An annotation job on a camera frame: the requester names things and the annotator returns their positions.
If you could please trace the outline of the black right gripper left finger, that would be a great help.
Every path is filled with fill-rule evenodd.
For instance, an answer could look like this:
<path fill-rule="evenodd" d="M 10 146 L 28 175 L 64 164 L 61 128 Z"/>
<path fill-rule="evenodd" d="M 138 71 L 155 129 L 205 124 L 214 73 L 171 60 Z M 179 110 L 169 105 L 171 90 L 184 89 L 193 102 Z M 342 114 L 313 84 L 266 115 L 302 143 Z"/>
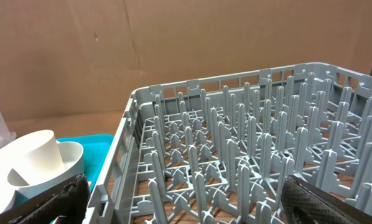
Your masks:
<path fill-rule="evenodd" d="M 79 173 L 38 194 L 19 206 L 0 214 L 3 224 L 77 224 L 85 219 L 90 187 Z"/>

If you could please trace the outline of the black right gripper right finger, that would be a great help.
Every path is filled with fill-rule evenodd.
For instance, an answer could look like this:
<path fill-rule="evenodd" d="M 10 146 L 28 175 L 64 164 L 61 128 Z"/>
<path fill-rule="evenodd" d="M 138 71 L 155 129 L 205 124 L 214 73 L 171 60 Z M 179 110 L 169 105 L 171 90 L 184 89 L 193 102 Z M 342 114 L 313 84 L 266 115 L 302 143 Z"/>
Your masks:
<path fill-rule="evenodd" d="M 284 178 L 281 204 L 287 223 L 372 223 L 372 216 L 294 176 Z"/>

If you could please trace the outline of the cream cup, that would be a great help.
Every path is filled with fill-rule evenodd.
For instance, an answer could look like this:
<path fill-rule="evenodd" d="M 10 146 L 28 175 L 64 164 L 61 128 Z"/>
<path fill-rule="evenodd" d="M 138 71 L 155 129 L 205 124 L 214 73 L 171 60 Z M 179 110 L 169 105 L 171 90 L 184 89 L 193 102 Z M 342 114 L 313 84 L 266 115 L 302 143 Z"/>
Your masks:
<path fill-rule="evenodd" d="M 9 160 L 29 185 L 48 181 L 65 171 L 55 134 L 48 129 L 26 134 L 4 146 L 0 159 Z"/>

